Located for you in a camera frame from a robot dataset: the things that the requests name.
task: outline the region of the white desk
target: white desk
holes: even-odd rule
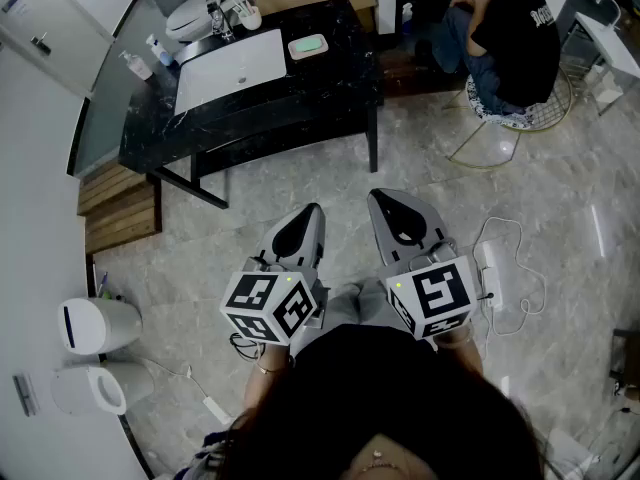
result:
[[[638,63],[635,61],[624,43],[620,40],[618,34],[616,34],[615,29],[603,25],[593,18],[589,18],[589,16],[585,16],[584,14],[581,14],[579,12],[576,13],[575,21],[579,23],[584,31],[589,35],[596,48],[598,49],[600,56],[606,63],[606,68],[602,71],[602,73],[600,73],[597,80],[594,83],[590,84],[589,90],[592,90],[595,86],[597,86],[604,79],[607,73],[611,71],[612,68],[631,75],[632,77],[634,77],[634,82],[637,81],[637,79],[640,79],[640,67],[638,67]],[[569,36],[565,40],[565,44],[573,35],[575,31],[575,25],[576,24],[574,23]],[[616,101],[607,105],[607,107],[605,107],[600,112],[600,115],[602,116],[605,112],[607,112],[615,104]]]

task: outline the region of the soap dispenser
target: soap dispenser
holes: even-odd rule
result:
[[[169,52],[162,46],[162,43],[156,39],[156,36],[151,34],[147,37],[147,44],[151,46],[151,51],[153,54],[158,57],[158,60],[162,62],[165,66],[169,67],[173,64],[173,57]]]
[[[148,80],[153,75],[153,71],[138,55],[131,55],[124,50],[118,57],[124,57],[127,61],[127,67],[143,80]]]

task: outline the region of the jeans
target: jeans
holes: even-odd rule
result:
[[[342,324],[362,324],[391,327],[409,332],[395,309],[387,302],[387,292],[378,279],[367,279],[362,290],[357,286],[348,289],[329,301],[324,314],[322,329],[305,327],[291,340],[291,355],[297,356],[311,342],[324,336]]]
[[[496,96],[500,78],[496,71],[496,60],[488,53],[481,57],[469,55],[467,37],[471,14],[459,7],[447,10],[432,41],[432,53],[445,73],[453,73],[463,61],[473,77],[478,96],[489,111],[494,114],[524,114],[525,109],[507,103]]]

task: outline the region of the bracelet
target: bracelet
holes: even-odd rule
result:
[[[287,366],[285,366],[284,368],[278,368],[277,370],[269,370],[267,368],[263,368],[262,366],[260,366],[258,364],[258,362],[256,361],[255,363],[253,363],[256,368],[258,368],[258,370],[260,370],[260,372],[262,372],[262,375],[266,375],[267,373],[278,373],[281,372],[283,370],[286,370],[287,368],[289,368],[292,364],[293,364],[293,358],[291,356],[289,356],[287,358]]]
[[[463,347],[464,345],[466,345],[467,343],[469,343],[472,339],[471,336],[471,327],[467,326],[467,335],[459,340],[459,341],[455,341],[453,343],[440,343],[439,340],[437,340],[437,336],[433,339],[433,342],[438,345],[438,348],[444,348],[446,350],[455,350],[457,348]]]

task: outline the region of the wooden platform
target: wooden platform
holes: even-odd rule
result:
[[[93,254],[162,231],[160,180],[110,162],[82,181],[78,215]]]
[[[380,53],[380,66],[384,73],[385,98],[413,96],[464,89],[466,74],[434,75],[428,69],[416,65],[413,56],[401,50]]]

